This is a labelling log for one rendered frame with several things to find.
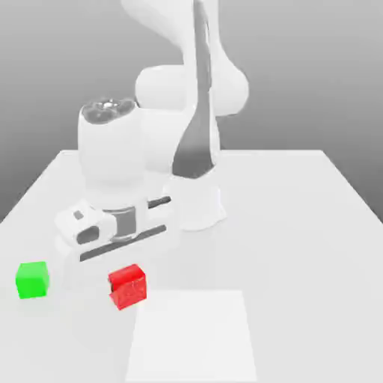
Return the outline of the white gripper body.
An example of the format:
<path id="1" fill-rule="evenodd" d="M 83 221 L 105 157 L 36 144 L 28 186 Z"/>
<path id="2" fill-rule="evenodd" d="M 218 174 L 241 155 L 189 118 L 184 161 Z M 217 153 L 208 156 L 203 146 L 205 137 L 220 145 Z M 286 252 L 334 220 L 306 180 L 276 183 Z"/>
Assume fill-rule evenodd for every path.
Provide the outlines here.
<path id="1" fill-rule="evenodd" d="M 179 242 L 179 226 L 173 222 L 154 227 L 126 242 L 106 243 L 82 251 L 55 236 L 57 271 L 114 271 L 151 257 L 157 257 Z"/>

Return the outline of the small red cube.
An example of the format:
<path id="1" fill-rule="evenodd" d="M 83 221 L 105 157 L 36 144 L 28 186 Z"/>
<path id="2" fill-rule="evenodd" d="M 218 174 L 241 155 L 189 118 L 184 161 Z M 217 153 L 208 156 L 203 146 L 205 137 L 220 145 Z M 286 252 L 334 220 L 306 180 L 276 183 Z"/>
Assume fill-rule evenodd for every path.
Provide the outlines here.
<path id="1" fill-rule="evenodd" d="M 108 282 L 111 285 L 109 296 L 119 310 L 147 298 L 146 275 L 137 264 L 112 272 Z"/>

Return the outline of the small green cube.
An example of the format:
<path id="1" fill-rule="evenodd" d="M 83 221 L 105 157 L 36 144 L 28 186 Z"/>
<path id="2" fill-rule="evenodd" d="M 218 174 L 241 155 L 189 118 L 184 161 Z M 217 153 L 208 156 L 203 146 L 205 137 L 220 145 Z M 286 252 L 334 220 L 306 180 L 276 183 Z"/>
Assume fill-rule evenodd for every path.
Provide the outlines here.
<path id="1" fill-rule="evenodd" d="M 20 299 L 46 296 L 49 288 L 46 262 L 20 263 L 15 281 Z"/>

